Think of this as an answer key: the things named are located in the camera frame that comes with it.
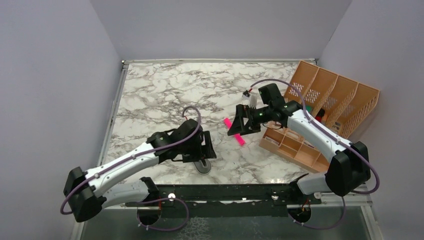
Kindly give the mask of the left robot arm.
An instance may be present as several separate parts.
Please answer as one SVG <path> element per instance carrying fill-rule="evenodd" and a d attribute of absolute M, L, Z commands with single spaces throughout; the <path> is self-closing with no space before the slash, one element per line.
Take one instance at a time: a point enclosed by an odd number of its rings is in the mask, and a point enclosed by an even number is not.
<path fill-rule="evenodd" d="M 157 191 L 150 178 L 120 186 L 126 178 L 150 167 L 181 156 L 183 163 L 207 163 L 217 157 L 209 131 L 194 119 L 184 121 L 178 128 L 153 133 L 129 153 L 104 165 L 88 170 L 75 167 L 69 171 L 60 207 L 63 215 L 73 215 L 76 222 L 92 219 L 103 208 L 127 202 L 141 201 L 152 205 Z"/>

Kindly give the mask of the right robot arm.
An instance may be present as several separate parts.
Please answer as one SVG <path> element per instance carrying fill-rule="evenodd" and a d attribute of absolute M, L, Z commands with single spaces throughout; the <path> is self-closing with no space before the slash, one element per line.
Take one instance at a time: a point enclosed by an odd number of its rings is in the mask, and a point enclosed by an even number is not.
<path fill-rule="evenodd" d="M 352 143 L 327 129 L 302 104 L 295 100 L 286 102 L 276 85 L 277 79 L 268 81 L 269 84 L 258 89 L 264 107 L 236 105 L 227 134 L 258 133 L 262 124 L 274 121 L 300 134 L 324 156 L 329 163 L 326 172 L 307 174 L 291 182 L 288 196 L 292 202 L 300 204 L 317 192 L 344 197 L 371 178 L 373 168 L 364 143 Z"/>

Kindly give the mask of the grey canvas sneaker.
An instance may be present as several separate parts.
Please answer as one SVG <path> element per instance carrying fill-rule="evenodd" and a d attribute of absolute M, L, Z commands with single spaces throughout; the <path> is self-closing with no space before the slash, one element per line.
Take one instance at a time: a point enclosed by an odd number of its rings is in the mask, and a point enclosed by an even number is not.
<path fill-rule="evenodd" d="M 212 169 L 211 162 L 208 159 L 199 160 L 193 164 L 197 172 L 201 175 L 209 174 Z"/>

